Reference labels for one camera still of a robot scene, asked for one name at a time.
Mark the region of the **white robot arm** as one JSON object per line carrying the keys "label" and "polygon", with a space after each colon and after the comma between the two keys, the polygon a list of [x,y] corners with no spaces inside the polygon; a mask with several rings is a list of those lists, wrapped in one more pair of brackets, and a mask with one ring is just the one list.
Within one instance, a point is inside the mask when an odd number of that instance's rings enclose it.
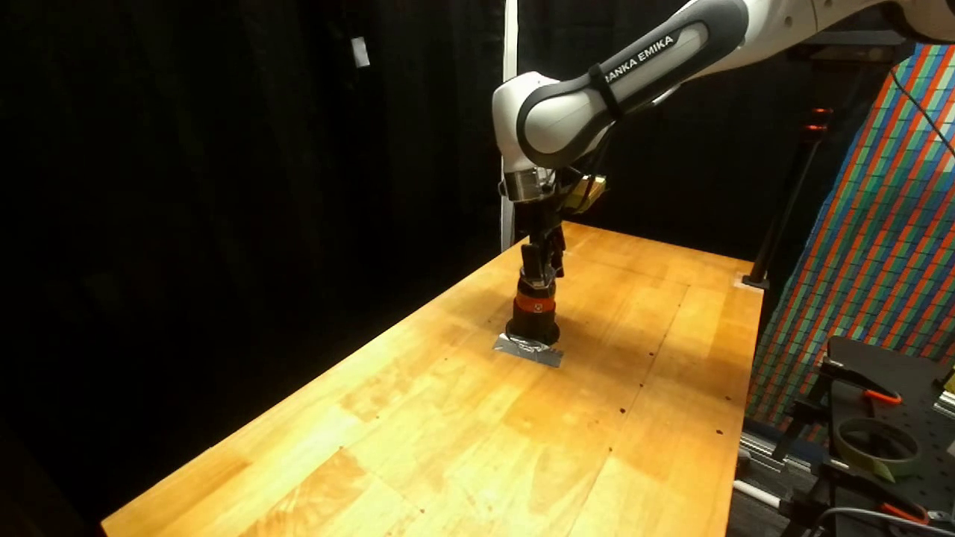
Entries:
{"label": "white robot arm", "polygon": [[491,91],[496,145],[512,201],[542,201],[556,173],[594,151],[614,122],[654,106],[678,87],[766,60],[839,19],[891,4],[924,42],[955,42],[951,0],[687,0],[673,15],[594,61],[556,79],[523,72]]}

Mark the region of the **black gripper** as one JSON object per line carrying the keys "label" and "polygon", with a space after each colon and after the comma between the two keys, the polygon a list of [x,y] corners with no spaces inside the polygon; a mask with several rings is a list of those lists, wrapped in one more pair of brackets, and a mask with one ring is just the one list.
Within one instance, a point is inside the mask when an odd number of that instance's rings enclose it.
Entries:
{"label": "black gripper", "polygon": [[[530,237],[550,243],[547,267],[550,277],[565,277],[565,248],[562,243],[565,195],[547,194],[541,198],[512,195],[512,237]],[[523,243],[523,286],[542,288],[541,248]]]}

